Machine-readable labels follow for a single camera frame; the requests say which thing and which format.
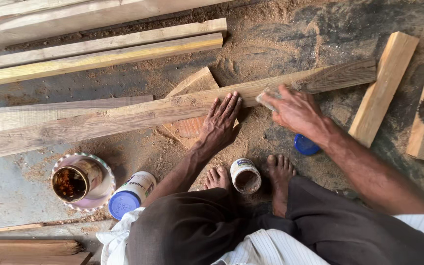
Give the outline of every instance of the blue plastic lid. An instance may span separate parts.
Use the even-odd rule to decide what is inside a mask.
[[[309,156],[313,155],[320,150],[320,147],[312,142],[309,138],[298,133],[294,138],[294,147],[302,154]]]
[[[131,212],[140,207],[138,196],[128,190],[120,191],[109,200],[109,212],[115,219],[121,220],[125,213]]]

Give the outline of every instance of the black pants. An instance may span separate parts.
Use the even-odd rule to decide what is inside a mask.
[[[330,264],[424,264],[424,234],[300,176],[289,182],[286,219],[244,219],[222,188],[156,200],[132,224],[132,265],[211,264],[258,229],[287,232]]]

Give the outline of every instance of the glue container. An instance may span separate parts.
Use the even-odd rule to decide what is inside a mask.
[[[237,159],[230,167],[232,183],[243,194],[255,193],[261,187],[261,175],[249,159]]]
[[[139,171],[122,184],[109,201],[109,212],[115,219],[121,220],[125,213],[140,207],[146,197],[156,187],[155,177],[145,171]]]

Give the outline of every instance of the concrete floor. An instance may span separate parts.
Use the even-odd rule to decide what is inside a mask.
[[[0,106],[147,94],[160,99],[172,89],[171,84],[178,84],[204,66],[209,66],[219,86],[226,86],[360,58],[379,58],[390,33],[403,31],[420,37],[420,44],[371,149],[424,189],[424,161],[404,154],[424,83],[424,1],[239,0],[120,26],[141,31],[218,17],[227,17],[228,23],[228,37],[220,50],[0,85]],[[82,34],[112,34],[118,29],[115,26]],[[41,45],[36,42],[28,48]],[[322,93],[317,100],[322,111],[347,130],[366,88]],[[258,132],[252,126],[256,121]],[[263,162],[269,153],[284,153],[291,157],[301,174],[317,183],[327,188],[349,186],[324,153],[305,157],[296,152],[290,140],[293,133],[272,123],[265,109],[253,108],[244,123],[241,140],[236,145],[246,145],[246,152],[230,152],[224,156],[224,164],[245,155],[265,171]],[[185,153],[181,148],[168,147],[165,142],[155,128],[150,128],[0,158],[0,227],[85,216],[68,209],[50,190],[50,170],[63,154],[80,150],[98,155],[113,168],[118,184],[138,170],[152,172],[161,180]],[[162,159],[169,163],[159,163]],[[245,200],[247,205],[266,210],[269,197],[264,195],[266,189],[263,190],[263,196]],[[74,238],[82,241],[88,250],[96,251],[100,245],[94,237],[95,231],[107,231],[111,225],[112,220],[105,220],[51,226],[0,233],[0,238]]]

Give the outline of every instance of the can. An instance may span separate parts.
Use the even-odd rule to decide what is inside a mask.
[[[249,159],[237,159],[230,167],[232,183],[243,194],[255,193],[261,187],[261,175]]]
[[[77,202],[102,182],[101,168],[91,160],[79,160],[58,168],[52,177],[52,189],[60,200]]]
[[[109,212],[121,220],[124,214],[140,207],[155,187],[156,179],[152,174],[146,171],[133,174],[115,191],[109,201]]]

